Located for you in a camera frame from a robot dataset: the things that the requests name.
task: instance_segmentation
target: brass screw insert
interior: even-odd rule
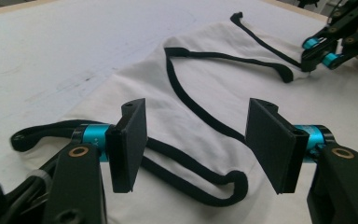
[[[328,32],[330,32],[330,33],[335,33],[337,31],[337,28],[336,27],[330,27],[329,29],[328,29]]]
[[[344,158],[344,159],[353,159],[354,155],[353,153],[351,153],[350,151],[348,151],[347,149],[343,149],[343,148],[333,148],[331,150],[334,154],[336,154],[336,156],[340,157],[340,158]]]
[[[70,157],[82,157],[89,152],[87,147],[75,147],[69,151],[68,155]]]
[[[353,42],[354,42],[354,38],[348,37],[348,38],[345,39],[345,42],[348,43],[348,44],[353,43]]]

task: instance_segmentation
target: black strap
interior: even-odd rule
[[[62,138],[71,138],[76,127],[82,124],[102,124],[98,121],[74,119],[66,120],[48,125],[34,126],[31,128],[23,129],[10,138],[11,145],[14,150],[25,152],[33,148],[43,137],[55,136]],[[213,195],[199,189],[183,178],[169,172],[165,168],[159,166],[155,162],[143,157],[142,166],[150,173],[156,175],[169,185],[179,189],[191,198],[205,203],[210,206],[222,207],[230,206],[234,203],[240,202],[246,197],[248,190],[248,180],[246,174],[239,171],[231,171],[227,175],[219,175],[199,162],[186,155],[183,151],[160,142],[159,140],[148,138],[146,147],[160,153],[163,156],[177,161],[191,172],[199,175],[201,178],[214,185],[227,185],[234,184],[233,194],[227,199],[219,199]]]
[[[244,32],[246,32],[251,38],[253,38],[260,46],[271,51],[272,53],[276,54],[278,57],[284,59],[285,61],[289,62],[290,64],[292,64],[298,68],[301,68],[301,63],[297,62],[296,60],[290,58],[289,56],[283,54],[282,52],[280,52],[277,49],[273,48],[272,46],[268,45],[266,42],[264,42],[263,40],[258,38],[257,35],[255,35],[251,30],[246,28],[241,23],[242,17],[243,17],[242,12],[238,12],[238,13],[234,13],[234,15],[231,16],[230,20],[234,24],[236,24],[238,27],[240,27]]]
[[[184,58],[212,58],[212,59],[226,59],[234,62],[241,63],[252,63],[261,66],[271,67],[275,69],[278,74],[281,76],[283,82],[291,82],[293,81],[293,73],[292,71],[278,63],[264,63],[254,59],[243,59],[234,57],[231,55],[217,53],[217,52],[193,52],[184,48],[166,48],[166,63],[167,63],[167,74],[168,78],[171,82],[172,88],[175,91],[176,95],[179,99],[193,111],[200,119],[202,119],[209,126],[214,128],[216,131],[224,134],[226,136],[237,139],[238,141],[244,143],[244,136],[241,133],[238,133],[234,129],[228,127],[226,124],[222,123],[220,120],[214,118],[211,114],[209,114],[204,108],[202,108],[199,104],[197,104],[183,89],[182,85],[175,74],[175,70],[173,67],[173,63],[171,61],[171,57],[184,57]]]

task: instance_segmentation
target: wire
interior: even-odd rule
[[[333,10],[331,10],[330,15],[328,16],[329,19],[331,19],[331,16],[333,15],[333,13],[336,11],[336,9],[338,8],[339,5],[341,5],[342,0],[339,0],[338,3],[336,3],[336,5],[333,7]]]
[[[52,158],[50,158],[45,164],[43,164],[39,170],[44,170],[46,173],[48,173],[50,176],[54,175],[55,167],[57,165],[57,159],[60,155],[60,151],[55,154]]]
[[[12,223],[19,213],[22,211],[24,206],[30,202],[33,197],[44,189],[45,183],[42,179],[37,177],[30,177],[34,181],[32,185],[26,189],[20,196],[15,200],[15,202],[7,209],[7,212],[1,216],[0,224],[9,224]]]
[[[13,204],[16,199],[18,199],[24,191],[26,191],[33,183],[34,178],[29,177],[26,180],[24,180],[18,187],[13,189],[10,193],[6,195],[7,197],[7,203]]]

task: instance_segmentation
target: white fabric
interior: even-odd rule
[[[283,53],[299,58],[300,47],[261,32],[256,34]],[[169,38],[142,62],[113,74],[62,119],[117,123],[121,118],[121,105],[145,98],[150,137],[178,147],[219,174],[244,171],[249,191],[244,201],[233,206],[209,207],[193,201],[141,169],[133,193],[113,194],[108,167],[103,164],[109,223],[265,222],[271,198],[277,196],[266,183],[268,181],[254,154],[242,143],[206,125],[179,100],[166,74],[163,50],[166,47],[215,51],[263,62],[283,63],[291,67],[295,78],[308,76],[260,47],[230,21]],[[274,70],[258,65],[209,59],[181,58],[172,61],[187,93],[215,118],[240,133],[245,132],[249,98],[253,97],[278,105],[280,113],[292,123],[324,124],[336,134],[338,142],[342,140],[344,146],[358,147],[357,141],[350,144],[356,138],[355,130],[358,130],[358,74],[354,74],[358,71],[354,68],[343,65],[337,71],[329,72],[319,67],[309,78],[284,84]],[[45,161],[53,151],[39,148],[22,156],[28,164],[39,165],[42,162],[40,158]],[[145,155],[215,196],[224,198],[232,191],[232,188],[210,186],[176,162],[150,150],[146,150]]]

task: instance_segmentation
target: robotic arm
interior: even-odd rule
[[[109,162],[113,192],[132,191],[147,141],[145,99],[121,107],[117,125],[68,120],[24,129],[11,138],[27,151],[46,136],[71,142],[16,189],[0,186],[0,224],[106,223],[100,161]]]
[[[358,223],[358,152],[322,125],[292,125],[270,102],[251,99],[245,135],[275,191],[296,189],[303,161],[317,168],[307,198],[312,223]]]
[[[310,72],[319,63],[336,69],[358,55],[358,0],[349,0],[332,12],[329,22],[302,46],[301,70]]]

